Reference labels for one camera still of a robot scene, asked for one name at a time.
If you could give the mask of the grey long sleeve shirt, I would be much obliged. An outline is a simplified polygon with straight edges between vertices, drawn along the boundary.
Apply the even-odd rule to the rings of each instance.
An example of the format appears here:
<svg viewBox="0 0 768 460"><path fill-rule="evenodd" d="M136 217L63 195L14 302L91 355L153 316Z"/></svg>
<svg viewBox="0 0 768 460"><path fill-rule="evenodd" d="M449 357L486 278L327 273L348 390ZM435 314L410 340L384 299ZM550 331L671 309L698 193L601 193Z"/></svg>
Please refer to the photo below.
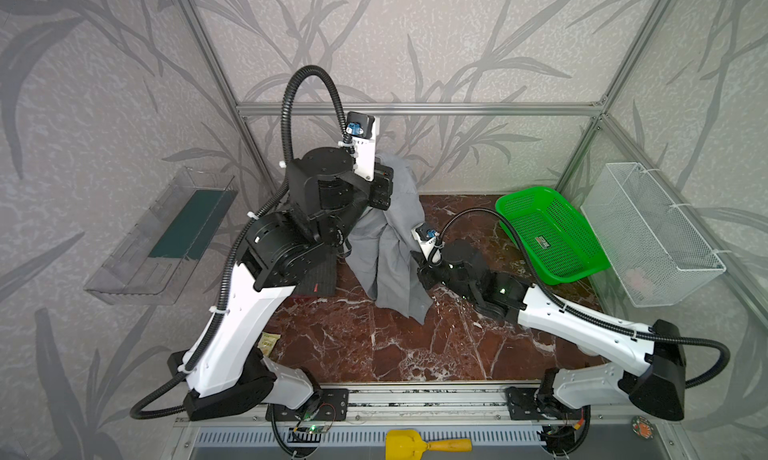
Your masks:
<svg viewBox="0 0 768 460"><path fill-rule="evenodd" d="M433 300L412 257L421 251L412 230L425 221L415 176L396 155L380 153L378 158L394 172L391 204L385 211L365 211L348 237L352 250L346 263L377 307L422 324Z"/></svg>

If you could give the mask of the green plastic basket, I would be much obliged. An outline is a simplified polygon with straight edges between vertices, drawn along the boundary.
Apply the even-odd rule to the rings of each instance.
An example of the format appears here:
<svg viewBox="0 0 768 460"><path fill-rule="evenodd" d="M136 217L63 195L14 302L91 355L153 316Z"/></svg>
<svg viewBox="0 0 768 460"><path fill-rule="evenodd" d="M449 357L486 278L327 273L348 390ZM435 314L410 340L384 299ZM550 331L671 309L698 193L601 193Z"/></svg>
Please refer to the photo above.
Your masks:
<svg viewBox="0 0 768 460"><path fill-rule="evenodd" d="M535 186L504 195L495 210L515 228L548 285L574 283L610 267L586 218L554 189Z"/></svg>

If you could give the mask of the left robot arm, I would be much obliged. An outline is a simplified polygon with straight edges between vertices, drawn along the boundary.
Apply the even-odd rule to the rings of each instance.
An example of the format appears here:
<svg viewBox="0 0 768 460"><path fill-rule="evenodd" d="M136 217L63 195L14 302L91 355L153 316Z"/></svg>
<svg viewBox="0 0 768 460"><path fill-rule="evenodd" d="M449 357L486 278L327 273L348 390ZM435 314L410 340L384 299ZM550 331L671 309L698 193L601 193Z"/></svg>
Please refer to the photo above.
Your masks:
<svg viewBox="0 0 768 460"><path fill-rule="evenodd" d="M257 342L269 319L304 277L347 248L369 208L390 205L394 171L374 161L363 172L341 148L317 148L288 163L288 206L257 215L229 254L224 296L192 348L177 356L193 421L239 415L259 404L314 413L322 389L305 369L280 365Z"/></svg>

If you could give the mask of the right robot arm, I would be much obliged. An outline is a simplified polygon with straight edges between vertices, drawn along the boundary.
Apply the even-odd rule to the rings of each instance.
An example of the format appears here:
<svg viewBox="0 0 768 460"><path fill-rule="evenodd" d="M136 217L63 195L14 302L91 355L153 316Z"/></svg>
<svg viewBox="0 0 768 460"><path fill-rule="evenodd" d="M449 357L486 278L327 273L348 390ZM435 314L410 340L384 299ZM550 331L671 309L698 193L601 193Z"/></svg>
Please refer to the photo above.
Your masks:
<svg viewBox="0 0 768 460"><path fill-rule="evenodd" d="M489 318L563 338L605 364L578 370L549 369L537 392L540 410L576 411L586 406L632 404L669 421L685 413L685 358L680 346L642 339L652 327L595 312L508 273L493 271L482 253L464 240L451 242L427 259L417 254L426 289L440 284Z"/></svg>

